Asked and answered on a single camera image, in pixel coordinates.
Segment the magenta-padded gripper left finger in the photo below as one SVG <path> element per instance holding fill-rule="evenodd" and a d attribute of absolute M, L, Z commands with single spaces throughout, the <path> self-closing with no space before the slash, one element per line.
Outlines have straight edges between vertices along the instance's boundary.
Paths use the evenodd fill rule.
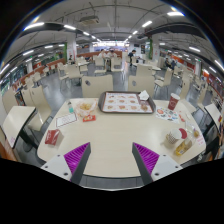
<path fill-rule="evenodd" d="M 90 153 L 91 145 L 85 143 L 64 155 L 54 156 L 42 169 L 79 185 Z"/>

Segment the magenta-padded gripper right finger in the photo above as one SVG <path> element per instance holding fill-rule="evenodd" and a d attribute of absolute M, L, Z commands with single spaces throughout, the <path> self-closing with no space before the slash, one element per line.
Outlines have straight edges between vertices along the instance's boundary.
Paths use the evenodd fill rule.
<path fill-rule="evenodd" d="M 132 154 L 144 185 L 148 185 L 182 169 L 168 155 L 159 155 L 138 143 L 132 145 Z"/>

